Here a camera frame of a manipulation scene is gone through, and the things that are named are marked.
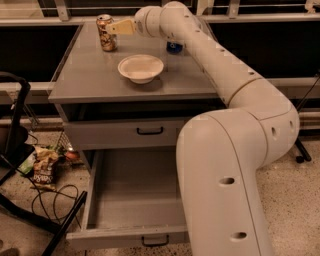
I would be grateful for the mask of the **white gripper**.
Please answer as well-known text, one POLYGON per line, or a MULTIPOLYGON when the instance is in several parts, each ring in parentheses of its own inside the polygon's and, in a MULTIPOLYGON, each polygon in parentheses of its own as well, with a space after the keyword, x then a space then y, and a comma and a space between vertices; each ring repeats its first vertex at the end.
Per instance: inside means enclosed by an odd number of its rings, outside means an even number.
POLYGON ((160 16, 162 8, 159 6, 146 6, 141 8, 132 19, 123 19, 106 26, 106 31, 113 35, 133 35, 136 31, 144 37, 161 38, 160 16))

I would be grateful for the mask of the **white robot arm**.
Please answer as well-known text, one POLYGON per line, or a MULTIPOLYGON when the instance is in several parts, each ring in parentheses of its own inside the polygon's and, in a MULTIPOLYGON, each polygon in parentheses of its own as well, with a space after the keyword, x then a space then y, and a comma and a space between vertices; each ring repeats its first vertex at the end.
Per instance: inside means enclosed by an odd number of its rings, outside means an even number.
POLYGON ((225 109, 190 119, 176 146, 193 256, 274 256, 256 171, 286 154, 299 133, 296 108, 274 85, 207 35, 176 1, 108 25, 182 45, 211 78, 225 109))

